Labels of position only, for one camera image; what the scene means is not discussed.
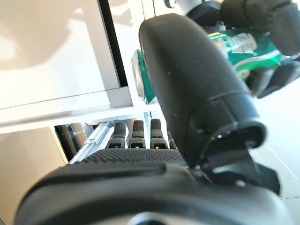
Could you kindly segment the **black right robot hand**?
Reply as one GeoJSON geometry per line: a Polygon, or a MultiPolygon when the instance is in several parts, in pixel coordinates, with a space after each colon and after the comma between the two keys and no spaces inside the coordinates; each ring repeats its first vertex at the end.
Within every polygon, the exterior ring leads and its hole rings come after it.
{"type": "Polygon", "coordinates": [[[292,225],[277,173],[249,151],[266,139],[252,95],[191,19],[139,28],[174,150],[99,150],[24,196],[17,225],[292,225]]]}

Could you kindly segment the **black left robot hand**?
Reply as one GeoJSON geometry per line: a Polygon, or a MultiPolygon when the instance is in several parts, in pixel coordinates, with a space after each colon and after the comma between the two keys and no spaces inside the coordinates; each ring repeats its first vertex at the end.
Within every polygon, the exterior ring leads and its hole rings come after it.
{"type": "Polygon", "coordinates": [[[200,25],[256,98],[300,76],[300,12],[291,0],[167,0],[200,25]]]}

